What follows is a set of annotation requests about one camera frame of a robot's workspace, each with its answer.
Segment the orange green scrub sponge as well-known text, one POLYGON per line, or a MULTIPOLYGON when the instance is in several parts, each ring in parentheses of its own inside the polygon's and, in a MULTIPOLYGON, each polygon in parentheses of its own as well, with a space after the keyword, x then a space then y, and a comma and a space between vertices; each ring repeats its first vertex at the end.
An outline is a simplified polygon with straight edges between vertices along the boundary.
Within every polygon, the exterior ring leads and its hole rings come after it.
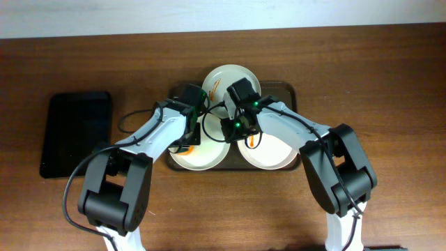
POLYGON ((182 147, 179 150, 178 155, 189 155, 189 154, 191 154, 191 152, 193 150, 194 150, 194 146, 182 147))

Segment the white plate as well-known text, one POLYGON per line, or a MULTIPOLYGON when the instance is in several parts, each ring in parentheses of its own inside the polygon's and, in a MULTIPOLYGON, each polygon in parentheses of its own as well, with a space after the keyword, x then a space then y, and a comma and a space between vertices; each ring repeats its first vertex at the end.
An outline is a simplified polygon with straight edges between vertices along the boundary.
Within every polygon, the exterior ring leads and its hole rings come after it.
MULTIPOLYGON (((202 122, 202 116, 198 118, 197 123, 202 122)), ((221 131, 220 118, 213 114, 207 114, 205 119, 206 132, 215 139, 222 139, 224 136, 221 131)), ((216 142, 211 140, 202 130, 201 143, 194 146, 194 150, 189 155, 178 155, 171 153, 170 156, 179 166, 192 170, 203 171, 218 165, 229 152, 230 144, 225 142, 216 142)))
POLYGON ((264 170, 285 168, 298 156, 298 152, 288 144, 266 133, 238 140, 237 146, 248 163, 264 170))

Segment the pale green plate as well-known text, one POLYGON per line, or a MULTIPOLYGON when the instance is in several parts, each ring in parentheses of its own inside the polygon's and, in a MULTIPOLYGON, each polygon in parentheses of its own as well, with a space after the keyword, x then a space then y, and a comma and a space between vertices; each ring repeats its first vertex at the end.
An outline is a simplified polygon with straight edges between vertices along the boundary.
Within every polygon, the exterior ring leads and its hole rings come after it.
POLYGON ((212 109, 210 111, 211 114, 220 119, 235 118, 236 105, 228 94, 227 88, 243 78, 246 78, 251 83, 255 93, 261 95, 261 85, 257 77, 252 71, 243 66, 226 64, 215 68, 206 76, 202 89, 210 98, 210 104, 207 106, 207 109, 224 101, 224 105, 212 109))

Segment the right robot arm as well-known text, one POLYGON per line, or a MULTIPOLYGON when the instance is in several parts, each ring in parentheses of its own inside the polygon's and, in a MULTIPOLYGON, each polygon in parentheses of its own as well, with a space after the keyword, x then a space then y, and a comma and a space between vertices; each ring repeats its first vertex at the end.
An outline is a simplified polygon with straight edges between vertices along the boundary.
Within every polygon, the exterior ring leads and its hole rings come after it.
POLYGON ((310 121, 273 96, 260 96, 239 79, 226 88, 221 104, 226 142, 265 133, 296 150, 314 199, 326 212, 326 250, 363 250, 362 218, 377 177, 354 130, 310 121))

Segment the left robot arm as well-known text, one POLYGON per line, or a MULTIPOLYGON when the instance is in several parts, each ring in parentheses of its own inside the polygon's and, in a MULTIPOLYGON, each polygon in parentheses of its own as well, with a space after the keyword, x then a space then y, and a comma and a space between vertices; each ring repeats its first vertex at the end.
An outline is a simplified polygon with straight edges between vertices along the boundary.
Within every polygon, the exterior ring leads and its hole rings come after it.
POLYGON ((157 102, 150 119, 131 136, 81 162, 86 167, 78 210, 108 250, 143 250, 138 227, 148 206, 153 163, 161 154, 200 142, 197 120, 206 92, 189 84, 157 102))

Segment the dark brown serving tray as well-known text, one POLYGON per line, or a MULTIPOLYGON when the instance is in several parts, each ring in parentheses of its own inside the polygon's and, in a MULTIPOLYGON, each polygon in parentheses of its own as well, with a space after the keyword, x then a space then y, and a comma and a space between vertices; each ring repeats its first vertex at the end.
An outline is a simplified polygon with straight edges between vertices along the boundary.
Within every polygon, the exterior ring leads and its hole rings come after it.
MULTIPOLYGON (((262 93, 276 96, 283 101, 288 108, 292 109, 294 112, 298 111, 296 92, 291 84, 280 81, 264 81, 261 82, 261 88, 262 93)), ((188 169, 177 163, 169 153, 167 153, 162 160, 171 170, 177 172, 188 172, 188 169)), ((300 155, 296 152, 290 152, 290 157, 285 159, 285 162, 280 164, 279 168, 274 168, 273 171, 293 171, 297 169, 301 163, 302 161, 300 155)), ((243 154, 236 146, 236 143, 232 143, 225 158, 214 167, 207 169, 207 172, 266 172, 266 169, 262 169, 251 164, 243 157, 243 154)))

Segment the black rectangular tray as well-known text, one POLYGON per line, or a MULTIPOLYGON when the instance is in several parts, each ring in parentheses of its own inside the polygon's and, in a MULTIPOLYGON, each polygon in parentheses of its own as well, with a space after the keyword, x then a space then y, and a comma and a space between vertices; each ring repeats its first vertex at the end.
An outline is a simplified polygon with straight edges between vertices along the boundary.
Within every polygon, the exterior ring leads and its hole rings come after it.
POLYGON ((40 176, 69 177, 94 150, 110 141, 112 98, 107 91, 58 93, 50 99, 40 176))

